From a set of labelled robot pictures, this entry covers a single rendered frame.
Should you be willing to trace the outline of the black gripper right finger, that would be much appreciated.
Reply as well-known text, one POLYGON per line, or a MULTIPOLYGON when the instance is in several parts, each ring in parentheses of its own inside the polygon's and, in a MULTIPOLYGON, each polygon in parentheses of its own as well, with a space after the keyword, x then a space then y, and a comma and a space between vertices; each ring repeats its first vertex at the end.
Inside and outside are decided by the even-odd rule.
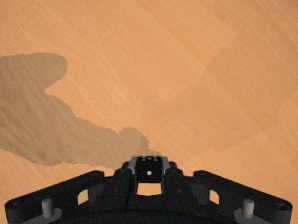
POLYGON ((285 199, 205 170, 185 176, 167 156, 160 156, 160 162, 166 211, 200 216, 201 204, 240 224, 290 224, 293 205, 285 199), (210 190, 218 194, 219 205, 210 200, 210 190))

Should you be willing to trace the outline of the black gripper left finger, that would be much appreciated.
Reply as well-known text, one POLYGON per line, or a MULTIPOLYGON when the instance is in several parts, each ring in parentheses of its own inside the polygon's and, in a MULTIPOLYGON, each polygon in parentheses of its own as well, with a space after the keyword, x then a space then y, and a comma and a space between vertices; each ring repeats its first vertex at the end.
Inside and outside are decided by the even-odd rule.
POLYGON ((113 176, 93 170, 11 199, 4 205, 7 223, 47 224, 91 205, 90 212, 128 209, 129 194, 138 191, 138 161, 139 156, 132 156, 113 176), (78 205, 78 195, 86 189, 88 200, 78 205))

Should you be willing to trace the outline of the tan square mat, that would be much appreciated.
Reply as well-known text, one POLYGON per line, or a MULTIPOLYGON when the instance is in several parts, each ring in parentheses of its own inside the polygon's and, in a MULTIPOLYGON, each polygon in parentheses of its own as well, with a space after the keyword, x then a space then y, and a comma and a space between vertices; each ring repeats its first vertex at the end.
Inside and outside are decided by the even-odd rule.
POLYGON ((87 201, 88 200, 88 191, 82 191, 79 195, 78 195, 78 205, 87 201))

